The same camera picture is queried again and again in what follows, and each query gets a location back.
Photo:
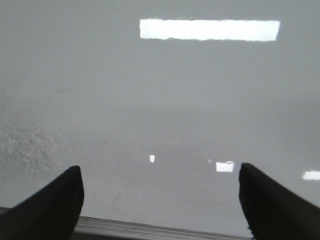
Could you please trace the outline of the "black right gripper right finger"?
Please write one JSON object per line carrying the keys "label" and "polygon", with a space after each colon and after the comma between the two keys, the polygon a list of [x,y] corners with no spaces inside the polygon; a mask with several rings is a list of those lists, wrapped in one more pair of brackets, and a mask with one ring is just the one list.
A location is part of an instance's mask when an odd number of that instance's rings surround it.
{"label": "black right gripper right finger", "polygon": [[318,240],[320,208],[250,163],[239,171],[239,201],[254,240]]}

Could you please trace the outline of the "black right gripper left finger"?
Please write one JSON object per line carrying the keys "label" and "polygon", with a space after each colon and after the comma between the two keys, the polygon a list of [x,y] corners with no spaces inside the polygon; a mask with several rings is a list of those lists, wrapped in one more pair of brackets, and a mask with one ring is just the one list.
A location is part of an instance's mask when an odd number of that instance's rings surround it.
{"label": "black right gripper left finger", "polygon": [[2,240],[69,240],[84,203],[81,168],[69,167],[0,216]]}

